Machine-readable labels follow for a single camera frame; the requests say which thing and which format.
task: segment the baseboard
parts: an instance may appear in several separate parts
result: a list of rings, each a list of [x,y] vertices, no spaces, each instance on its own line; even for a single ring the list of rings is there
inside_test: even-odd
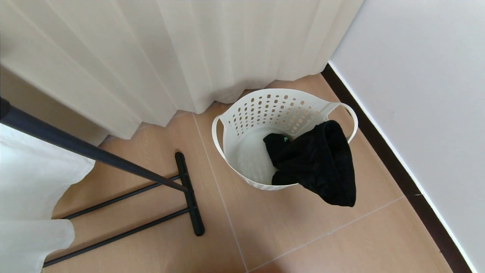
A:
[[[433,210],[433,204],[430,204],[425,196],[423,196],[423,193],[425,194],[425,192],[422,192],[420,187],[416,185],[416,179],[411,177],[411,172],[407,170],[407,166],[402,164],[402,160],[399,160],[396,156],[393,148],[388,144],[389,141],[386,141],[380,130],[374,126],[374,123],[371,121],[372,117],[366,115],[361,105],[356,101],[350,90],[330,65],[327,65],[322,71],[322,76],[328,82],[340,101],[348,104],[356,112],[359,119],[359,129],[365,135],[399,188],[401,188],[404,195],[413,206],[417,215],[450,265],[451,270],[454,273],[472,273],[472,269],[470,269],[467,263],[469,260],[462,255],[460,248],[453,241],[447,231],[449,228],[447,226],[445,227],[446,224],[443,224],[440,221],[441,217]]]

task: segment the tile floor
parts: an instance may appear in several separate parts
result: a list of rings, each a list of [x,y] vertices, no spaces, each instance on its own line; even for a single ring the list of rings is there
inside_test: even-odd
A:
[[[321,75],[269,87],[294,88],[338,101]],[[193,235],[183,215],[117,242],[45,268],[46,273],[296,273],[451,272],[435,243],[389,172],[359,131],[351,143],[357,183],[355,207],[331,206],[300,186],[262,191],[226,165],[212,142],[210,126],[229,105],[183,113],[167,127],[151,125],[131,140],[113,138],[107,151],[170,176],[174,153],[185,154],[206,233]],[[345,110],[331,118],[345,132]],[[150,184],[143,178],[96,163],[58,202],[54,217],[75,212]],[[185,207],[181,192],[158,187],[72,222],[70,252]]]

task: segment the black metal bar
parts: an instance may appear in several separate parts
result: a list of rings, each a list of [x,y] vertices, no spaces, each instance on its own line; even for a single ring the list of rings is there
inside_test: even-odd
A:
[[[202,236],[206,230],[200,216],[199,208],[197,207],[197,201],[195,199],[194,189],[192,188],[184,155],[180,152],[175,153],[175,161],[177,163],[178,173],[181,176],[180,180],[182,181],[182,185],[189,189],[189,192],[185,192],[185,200],[187,201],[187,207],[189,208],[190,220],[192,221],[194,233],[197,236]]]
[[[179,178],[180,178],[180,174],[177,174],[177,175],[175,175],[175,176],[170,177],[169,179],[170,179],[170,180],[172,180],[172,181],[174,181],[174,180],[177,180],[177,179],[179,179]],[[123,195],[121,195],[121,196],[115,197],[115,198],[113,198],[113,199],[111,199],[111,200],[108,200],[108,201],[105,201],[105,202],[99,203],[99,204],[94,205],[94,206],[92,206],[92,207],[89,207],[89,208],[83,209],[83,210],[81,210],[81,211],[75,212],[75,213],[70,214],[70,215],[67,215],[67,216],[65,216],[65,217],[62,217],[62,219],[68,219],[68,220],[70,220],[70,219],[72,219],[72,218],[76,218],[76,217],[81,216],[81,215],[83,215],[83,214],[86,214],[86,213],[88,213],[88,212],[95,211],[95,210],[100,209],[100,208],[102,208],[102,207],[105,207],[105,206],[107,206],[107,205],[114,204],[114,203],[119,202],[119,201],[121,201],[121,200],[124,200],[124,199],[126,199],[126,198],[128,198],[128,197],[130,197],[130,196],[137,195],[137,194],[139,194],[139,193],[142,193],[142,192],[147,191],[147,190],[149,190],[149,189],[156,188],[156,187],[161,186],[161,185],[162,185],[162,184],[160,184],[160,183],[153,183],[153,184],[150,184],[150,185],[148,185],[148,186],[146,186],[146,187],[139,188],[139,189],[134,190],[134,191],[132,191],[132,192],[129,192],[129,193],[123,194]]]
[[[161,175],[59,130],[54,126],[11,106],[7,100],[4,100],[3,98],[0,99],[0,122],[9,127],[71,152],[103,162],[123,171],[136,174],[148,180],[167,185],[183,192],[189,191],[189,189],[183,185],[177,184]]]
[[[96,248],[98,248],[98,247],[101,247],[101,246],[103,246],[103,245],[107,245],[107,244],[109,244],[109,243],[112,243],[112,242],[117,241],[117,240],[119,240],[119,239],[122,239],[122,238],[124,238],[124,237],[130,236],[130,235],[132,235],[132,234],[135,234],[135,233],[140,232],[140,231],[142,231],[142,230],[145,230],[145,229],[147,229],[147,228],[153,227],[153,226],[155,226],[155,225],[157,225],[157,224],[159,224],[159,223],[161,223],[161,222],[165,222],[165,221],[170,220],[170,219],[172,219],[172,218],[174,218],[174,217],[180,216],[180,215],[182,215],[182,214],[184,214],[184,213],[186,213],[186,212],[189,212],[189,211],[190,211],[190,209],[189,209],[188,207],[187,207],[187,208],[185,208],[185,209],[182,209],[182,210],[176,211],[176,212],[174,212],[174,213],[172,213],[172,214],[169,214],[169,215],[167,215],[167,216],[164,216],[164,217],[162,217],[162,218],[160,218],[160,219],[157,219],[157,220],[152,221],[152,222],[150,222],[150,223],[144,224],[144,225],[142,225],[142,226],[139,226],[139,227],[137,227],[137,228],[134,228],[134,229],[132,229],[132,230],[129,230],[129,231],[127,231],[127,232],[124,232],[124,233],[122,233],[122,234],[116,235],[116,236],[114,236],[114,237],[111,237],[111,238],[106,239],[106,240],[104,240],[104,241],[101,241],[101,242],[99,242],[99,243],[95,243],[95,244],[93,244],[93,245],[90,245],[90,246],[88,246],[88,247],[85,247],[85,248],[79,249],[79,250],[77,250],[77,251],[74,251],[74,252],[69,253],[69,254],[64,255],[64,256],[61,256],[61,257],[59,257],[59,258],[56,258],[56,259],[53,259],[53,260],[47,261],[47,262],[45,262],[45,263],[44,263],[44,266],[43,266],[43,267],[47,267],[47,266],[49,266],[49,265],[53,265],[53,264],[56,264],[56,263],[58,263],[58,262],[62,262],[62,261],[64,261],[64,260],[67,260],[67,259],[69,259],[69,258],[75,257],[75,256],[80,255],[80,254],[83,254],[83,253],[86,253],[86,252],[88,252],[88,251],[91,251],[91,250],[96,249]]]

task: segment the laundry basket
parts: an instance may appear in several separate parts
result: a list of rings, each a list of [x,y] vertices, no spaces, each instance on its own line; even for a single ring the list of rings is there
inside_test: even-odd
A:
[[[222,158],[248,184],[262,190],[278,190],[292,185],[273,186],[277,169],[271,163],[263,138],[271,133],[291,139],[328,120],[328,114],[343,106],[354,119],[350,142],[357,132],[357,116],[340,102],[327,102],[294,89],[262,89],[247,94],[212,123],[212,138]],[[223,149],[217,137],[217,122],[224,126]]]

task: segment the white garment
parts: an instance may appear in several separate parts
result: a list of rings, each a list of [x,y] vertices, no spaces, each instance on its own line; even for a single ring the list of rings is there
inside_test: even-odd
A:
[[[363,0],[1,0],[1,63],[94,123],[234,102],[320,73]]]
[[[69,220],[51,220],[67,188],[94,160],[0,124],[0,272],[39,273],[46,256],[74,240]]]

